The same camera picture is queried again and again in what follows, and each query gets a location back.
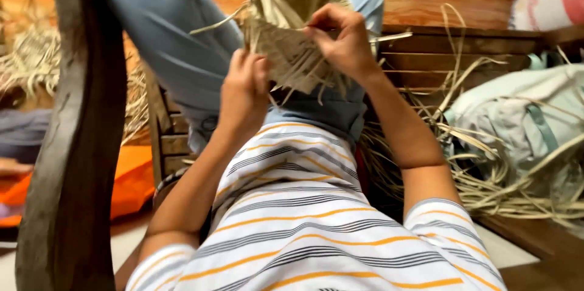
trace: leg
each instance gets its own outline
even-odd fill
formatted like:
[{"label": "leg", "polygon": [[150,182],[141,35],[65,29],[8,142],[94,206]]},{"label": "leg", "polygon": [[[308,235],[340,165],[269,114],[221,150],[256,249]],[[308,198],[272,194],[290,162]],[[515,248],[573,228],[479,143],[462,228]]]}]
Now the leg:
[{"label": "leg", "polygon": [[191,122],[189,145],[200,153],[219,112],[219,95],[241,33],[231,21],[189,35],[225,18],[212,0],[109,0],[121,25]]},{"label": "leg", "polygon": [[[359,11],[366,19],[366,25],[371,31],[381,33],[383,25],[384,0],[349,0],[355,11]],[[265,123],[295,121],[316,125],[333,134],[348,140],[353,150],[363,129],[363,113],[365,91],[356,82],[347,91],[346,100],[333,89],[325,90],[322,96],[323,105],[317,103],[316,88],[312,94],[295,94],[281,110],[270,108]]]}]

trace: dark wooden post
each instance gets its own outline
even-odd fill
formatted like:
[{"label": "dark wooden post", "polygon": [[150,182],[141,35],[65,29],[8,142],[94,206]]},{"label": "dark wooden post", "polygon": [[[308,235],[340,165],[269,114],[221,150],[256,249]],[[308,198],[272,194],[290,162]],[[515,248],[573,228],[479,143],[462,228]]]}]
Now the dark wooden post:
[{"label": "dark wooden post", "polygon": [[124,126],[121,26],[105,0],[55,0],[61,76],[18,237],[20,291],[114,290],[110,202]]}]

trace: light blue jeans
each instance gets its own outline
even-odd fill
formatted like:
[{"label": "light blue jeans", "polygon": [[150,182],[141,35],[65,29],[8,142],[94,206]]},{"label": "light blue jeans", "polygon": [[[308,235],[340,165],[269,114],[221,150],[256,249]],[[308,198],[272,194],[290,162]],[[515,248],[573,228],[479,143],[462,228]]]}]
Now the light blue jeans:
[{"label": "light blue jeans", "polygon": [[[233,21],[204,33],[189,32],[225,18],[212,0],[108,0],[137,47],[190,122],[189,145],[200,153],[208,142],[219,113],[223,78],[231,55],[241,47],[242,33]],[[381,32],[384,0],[350,0],[371,31]],[[346,99],[319,87],[310,95],[298,93],[281,108],[271,107],[267,123],[302,122],[316,125],[347,140],[354,150],[363,129],[364,90],[356,84]]]}]

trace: orange bag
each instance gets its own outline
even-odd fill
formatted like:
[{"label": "orange bag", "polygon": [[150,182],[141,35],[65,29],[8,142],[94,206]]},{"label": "orange bag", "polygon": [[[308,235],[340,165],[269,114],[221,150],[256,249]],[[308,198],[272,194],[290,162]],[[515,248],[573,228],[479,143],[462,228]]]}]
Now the orange bag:
[{"label": "orange bag", "polygon": [[[117,159],[116,176],[112,192],[110,218],[138,212],[154,195],[154,174],[150,146],[122,146]],[[24,177],[8,190],[0,190],[0,203],[24,205],[30,176]],[[0,227],[15,227],[21,216],[0,219]]]}]

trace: striped shirt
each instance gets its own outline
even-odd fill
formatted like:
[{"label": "striped shirt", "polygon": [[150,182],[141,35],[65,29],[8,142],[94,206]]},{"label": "striped shirt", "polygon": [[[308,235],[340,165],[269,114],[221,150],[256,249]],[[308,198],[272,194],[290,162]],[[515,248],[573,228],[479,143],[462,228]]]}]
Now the striped shirt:
[{"label": "striped shirt", "polygon": [[348,144],[265,125],[226,168],[210,235],[168,245],[127,290],[505,290],[468,213],[424,200],[404,225],[372,208]]}]

